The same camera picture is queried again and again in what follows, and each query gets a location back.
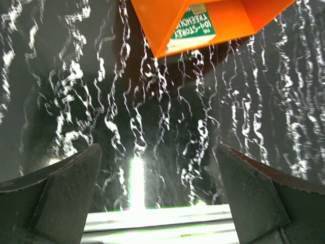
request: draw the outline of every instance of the bright light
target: bright light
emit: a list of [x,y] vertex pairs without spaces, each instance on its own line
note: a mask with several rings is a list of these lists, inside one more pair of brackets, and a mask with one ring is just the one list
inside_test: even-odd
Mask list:
[[207,206],[207,204],[202,200],[198,200],[198,202],[194,206],[195,207],[205,207],[205,206]]
[[140,158],[130,161],[129,206],[131,210],[143,210],[144,205],[144,162]]
[[57,162],[61,161],[61,159],[50,159],[47,163],[48,165],[56,164]]

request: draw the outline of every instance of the orange box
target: orange box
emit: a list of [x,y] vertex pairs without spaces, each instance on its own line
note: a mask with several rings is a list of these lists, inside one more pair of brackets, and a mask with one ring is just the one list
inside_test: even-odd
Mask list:
[[[163,57],[257,33],[296,0],[131,0],[155,57]],[[216,36],[209,43],[166,53],[191,4],[205,3]]]

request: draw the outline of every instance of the book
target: book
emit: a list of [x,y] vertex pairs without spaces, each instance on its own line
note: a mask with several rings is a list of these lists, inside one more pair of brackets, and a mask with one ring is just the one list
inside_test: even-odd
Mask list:
[[205,4],[190,5],[178,23],[166,52],[208,43],[216,36],[211,18]]

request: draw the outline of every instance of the black and white patterned surface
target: black and white patterned surface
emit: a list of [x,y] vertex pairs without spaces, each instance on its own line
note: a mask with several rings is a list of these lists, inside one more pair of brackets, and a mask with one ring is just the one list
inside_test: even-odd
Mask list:
[[325,184],[324,8],[157,60],[130,1],[2,1],[0,182],[99,143],[91,211],[219,204],[224,143]]

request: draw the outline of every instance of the green book cover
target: green book cover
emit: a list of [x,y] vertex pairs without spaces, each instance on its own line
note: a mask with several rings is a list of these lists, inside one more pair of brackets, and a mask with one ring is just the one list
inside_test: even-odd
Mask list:
[[205,4],[191,5],[177,25],[171,40],[215,35]]

